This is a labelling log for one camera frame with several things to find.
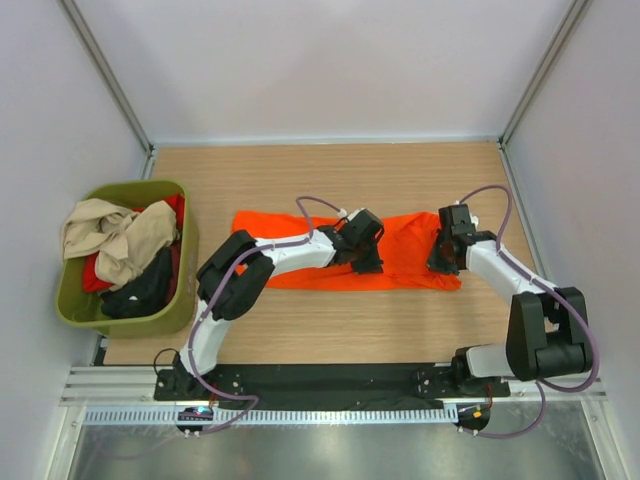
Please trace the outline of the orange t shirt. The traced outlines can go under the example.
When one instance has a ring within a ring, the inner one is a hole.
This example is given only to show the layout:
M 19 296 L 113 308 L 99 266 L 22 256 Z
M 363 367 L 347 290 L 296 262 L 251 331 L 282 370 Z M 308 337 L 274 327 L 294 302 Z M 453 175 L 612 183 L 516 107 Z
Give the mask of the orange t shirt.
M 395 289 L 434 289 L 456 291 L 462 282 L 455 275 L 430 271 L 427 260 L 440 227 L 434 213 L 419 212 L 387 217 L 385 233 L 378 251 L 383 271 L 358 274 L 348 265 L 324 269 L 308 268 L 278 275 L 267 286 L 274 289 L 317 291 L 382 291 Z M 277 238 L 305 234 L 307 222 L 284 213 L 239 211 L 231 230 L 245 230 L 254 237 Z

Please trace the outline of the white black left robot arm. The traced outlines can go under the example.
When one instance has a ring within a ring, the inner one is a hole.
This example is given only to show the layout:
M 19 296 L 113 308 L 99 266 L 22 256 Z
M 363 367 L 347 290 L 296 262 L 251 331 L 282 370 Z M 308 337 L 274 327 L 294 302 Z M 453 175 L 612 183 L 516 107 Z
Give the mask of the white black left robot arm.
M 304 234 L 280 238 L 253 237 L 239 230 L 202 265 L 196 274 L 196 317 L 167 382 L 172 393 L 191 397 L 198 387 L 213 391 L 204 384 L 204 375 L 217 366 L 231 322 L 251 310 L 269 280 L 345 265 L 358 274 L 383 271 L 378 243 L 384 225 L 369 210 L 345 213 L 334 225 L 307 226 Z

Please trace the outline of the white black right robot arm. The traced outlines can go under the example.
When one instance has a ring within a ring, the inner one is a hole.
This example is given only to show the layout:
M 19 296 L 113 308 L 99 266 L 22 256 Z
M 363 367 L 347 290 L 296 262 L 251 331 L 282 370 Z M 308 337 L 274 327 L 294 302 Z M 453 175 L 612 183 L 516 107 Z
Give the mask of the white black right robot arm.
M 469 208 L 438 211 L 440 227 L 427 267 L 435 273 L 462 271 L 481 277 L 509 307 L 505 342 L 456 351 L 464 378 L 539 381 L 574 393 L 597 379 L 599 357 L 587 322 L 584 295 L 541 278 L 514 257 L 499 235 L 476 228 Z

